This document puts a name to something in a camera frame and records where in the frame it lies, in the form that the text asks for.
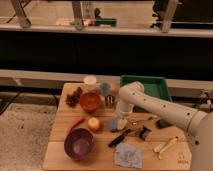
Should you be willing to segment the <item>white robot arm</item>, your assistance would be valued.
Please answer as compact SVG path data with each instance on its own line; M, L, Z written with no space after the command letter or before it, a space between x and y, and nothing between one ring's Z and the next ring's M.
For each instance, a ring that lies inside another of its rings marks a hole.
M157 115L188 135L191 171L213 171L213 112L176 104L149 96L142 83L136 81L119 89L116 115L126 118L135 106Z

